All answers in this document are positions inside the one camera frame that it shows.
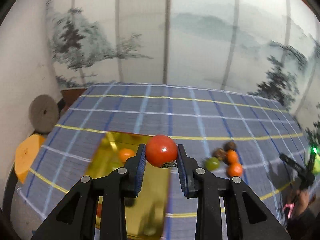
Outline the person right hand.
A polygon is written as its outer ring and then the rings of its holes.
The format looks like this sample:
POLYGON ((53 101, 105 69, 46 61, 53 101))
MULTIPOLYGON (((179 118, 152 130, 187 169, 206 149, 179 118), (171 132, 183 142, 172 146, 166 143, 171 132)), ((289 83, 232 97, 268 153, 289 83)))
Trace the person right hand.
POLYGON ((283 207, 283 211, 287 212, 286 218, 300 216, 315 201, 316 196, 310 198, 308 190, 291 190, 283 207))

